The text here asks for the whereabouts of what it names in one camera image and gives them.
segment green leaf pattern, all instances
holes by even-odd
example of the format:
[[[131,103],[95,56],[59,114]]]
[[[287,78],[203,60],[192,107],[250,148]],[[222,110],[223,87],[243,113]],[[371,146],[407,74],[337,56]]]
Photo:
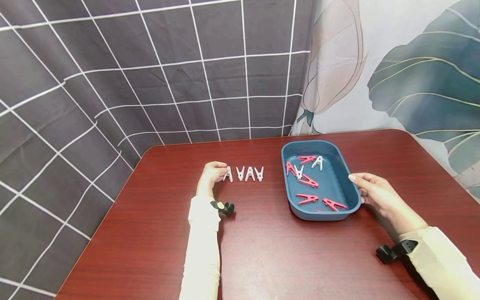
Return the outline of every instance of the green leaf pattern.
[[[422,139],[443,142],[480,198],[480,1],[461,0],[392,49],[368,82],[372,107]]]

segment red clothespin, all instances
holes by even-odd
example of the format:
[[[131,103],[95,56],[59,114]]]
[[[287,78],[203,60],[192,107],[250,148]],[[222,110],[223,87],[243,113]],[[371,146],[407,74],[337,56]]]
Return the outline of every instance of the red clothespin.
[[[292,171],[293,175],[297,175],[297,172],[293,168],[292,164],[288,161],[287,164],[285,165],[285,168],[287,169],[287,176],[288,176],[288,171]]]
[[[322,202],[323,202],[328,208],[330,208],[331,210],[333,210],[334,212],[337,212],[337,211],[338,211],[337,207],[342,208],[342,209],[347,209],[347,207],[346,207],[345,205],[340,204],[340,203],[335,202],[335,201],[332,201],[332,200],[327,199],[327,198],[324,198],[324,199],[322,200]]]
[[[313,202],[318,201],[318,196],[315,196],[315,195],[297,194],[297,197],[305,198],[305,200],[299,202],[299,205],[303,205],[303,204],[307,204],[307,203],[313,203]]]
[[[300,179],[299,180],[300,183],[308,185],[311,188],[318,189],[318,183],[315,180],[311,179],[310,177],[308,177],[305,174],[302,174],[302,177],[305,178],[307,181]]]
[[[317,157],[316,156],[298,156],[297,159],[303,160],[300,164],[305,165],[306,163],[316,160]]]

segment table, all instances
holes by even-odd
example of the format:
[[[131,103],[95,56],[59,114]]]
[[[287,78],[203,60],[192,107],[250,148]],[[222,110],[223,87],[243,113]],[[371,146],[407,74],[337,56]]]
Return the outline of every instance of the table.
[[[221,222],[219,299],[426,299],[400,262],[375,249],[392,244],[366,208],[339,222],[308,222],[290,211],[280,150],[323,139],[338,146],[351,172],[392,183],[430,225],[440,227],[480,272],[480,205],[408,134],[345,132],[148,150],[58,293],[57,300],[177,299],[189,233],[187,215],[203,165],[264,166],[263,182],[216,185],[233,202]]]

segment wall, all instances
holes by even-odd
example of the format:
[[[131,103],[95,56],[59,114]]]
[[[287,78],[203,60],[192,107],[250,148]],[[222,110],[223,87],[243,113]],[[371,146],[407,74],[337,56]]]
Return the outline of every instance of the wall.
[[[312,5],[0,3],[0,298],[55,295],[149,147],[287,134]]]

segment hand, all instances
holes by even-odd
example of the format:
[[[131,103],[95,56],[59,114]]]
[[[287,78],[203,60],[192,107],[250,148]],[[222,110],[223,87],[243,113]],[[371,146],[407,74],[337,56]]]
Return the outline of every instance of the hand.
[[[227,164],[212,161],[205,164],[204,171],[198,181],[197,196],[208,196],[213,198],[213,185],[223,180],[223,176],[227,173]]]
[[[407,206],[390,183],[382,177],[370,173],[354,173],[350,174],[348,179],[359,187],[361,202],[371,204],[384,217],[392,210]]]
[[[359,187],[362,203],[371,204],[392,223],[397,234],[424,229],[428,224],[408,206],[390,183],[370,173],[350,174],[348,178]]]

